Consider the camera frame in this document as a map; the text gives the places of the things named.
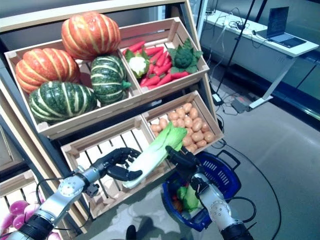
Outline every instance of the white desk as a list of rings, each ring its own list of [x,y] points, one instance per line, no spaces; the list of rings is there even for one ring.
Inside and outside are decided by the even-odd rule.
[[[230,43],[233,42],[235,44],[235,36],[239,35],[241,31],[235,27],[230,27],[229,23],[231,21],[241,22],[240,17],[217,10],[213,15],[209,15],[206,21],[209,24],[215,25],[215,28],[220,28],[221,31],[225,28],[228,33],[231,33],[228,35],[229,39],[225,40],[226,42],[229,42],[229,45],[227,45],[232,47],[232,44]],[[236,53],[238,54],[234,55],[233,60],[234,63],[272,82],[263,97],[250,104],[252,109],[272,98],[271,93],[287,74],[298,56],[319,47],[318,44],[305,40],[306,42],[303,44],[288,48],[275,42],[266,41],[262,36],[252,34],[253,30],[258,32],[266,29],[267,26],[248,20],[246,28],[242,33],[242,36],[246,41],[240,41],[236,50]],[[262,44],[264,48],[257,49],[252,47],[251,41],[258,46]]]

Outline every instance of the basket handle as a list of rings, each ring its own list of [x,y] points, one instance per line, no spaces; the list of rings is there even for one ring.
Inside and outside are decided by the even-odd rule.
[[[230,152],[228,152],[224,149],[221,150],[216,156],[219,157],[219,155],[222,153],[228,155],[230,158],[232,158],[236,162],[236,165],[232,168],[234,171],[240,165],[240,161],[234,155],[232,155]]]

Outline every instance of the laptop screen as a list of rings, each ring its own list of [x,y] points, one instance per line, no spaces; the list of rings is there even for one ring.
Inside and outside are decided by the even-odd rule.
[[[271,38],[285,32],[289,7],[271,8],[266,37]]]

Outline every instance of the pumpkin stem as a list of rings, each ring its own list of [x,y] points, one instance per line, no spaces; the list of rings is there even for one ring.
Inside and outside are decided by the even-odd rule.
[[[128,81],[122,81],[122,87],[123,87],[123,89],[130,88],[131,83]]]

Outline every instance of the pumpkin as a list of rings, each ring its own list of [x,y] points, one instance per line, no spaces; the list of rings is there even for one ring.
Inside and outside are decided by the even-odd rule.
[[[30,93],[29,106],[36,120],[52,124],[95,109],[97,99],[86,86],[49,81]]]
[[[98,56],[91,64],[91,83],[96,98],[109,105],[127,97],[127,72],[121,59],[113,55]]]
[[[114,52],[121,41],[117,23],[94,11],[64,21],[61,35],[66,51],[82,60]]]
[[[15,76],[28,94],[49,81],[78,82],[80,70],[65,51],[54,48],[35,48],[23,54],[15,66]]]

